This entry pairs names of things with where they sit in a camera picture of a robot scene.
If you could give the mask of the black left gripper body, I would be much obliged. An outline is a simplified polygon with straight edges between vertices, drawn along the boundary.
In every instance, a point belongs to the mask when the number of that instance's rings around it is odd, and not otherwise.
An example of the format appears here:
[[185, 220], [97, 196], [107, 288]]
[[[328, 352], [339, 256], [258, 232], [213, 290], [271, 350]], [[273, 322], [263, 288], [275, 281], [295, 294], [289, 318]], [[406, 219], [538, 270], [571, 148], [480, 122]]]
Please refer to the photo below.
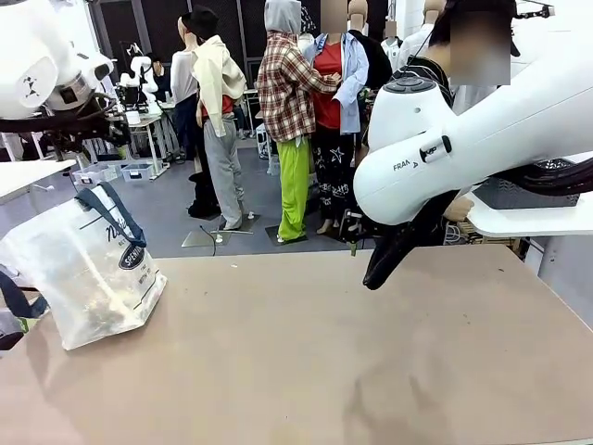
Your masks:
[[51, 117], [53, 126], [44, 130], [60, 152], [83, 152], [83, 142], [101, 139], [115, 147], [131, 142], [125, 116], [116, 110], [117, 100], [104, 93], [93, 93], [79, 108]]

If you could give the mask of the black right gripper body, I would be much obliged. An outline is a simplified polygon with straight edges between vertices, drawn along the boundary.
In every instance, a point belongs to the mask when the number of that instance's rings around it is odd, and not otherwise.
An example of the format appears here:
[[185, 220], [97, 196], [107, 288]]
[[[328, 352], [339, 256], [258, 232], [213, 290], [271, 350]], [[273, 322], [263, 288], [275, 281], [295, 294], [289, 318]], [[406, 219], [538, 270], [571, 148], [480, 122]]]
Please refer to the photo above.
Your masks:
[[371, 236], [371, 221], [360, 211], [346, 209], [340, 223], [340, 239], [357, 244]]

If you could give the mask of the person's right hand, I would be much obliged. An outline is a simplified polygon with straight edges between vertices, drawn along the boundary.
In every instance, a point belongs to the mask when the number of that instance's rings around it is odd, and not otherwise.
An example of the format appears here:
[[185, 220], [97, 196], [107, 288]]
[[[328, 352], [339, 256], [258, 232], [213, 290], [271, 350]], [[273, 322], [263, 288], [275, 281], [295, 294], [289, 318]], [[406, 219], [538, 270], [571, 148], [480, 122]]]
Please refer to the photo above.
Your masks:
[[474, 202], [466, 196], [456, 198], [445, 210], [444, 218], [453, 223], [460, 223], [467, 219]]

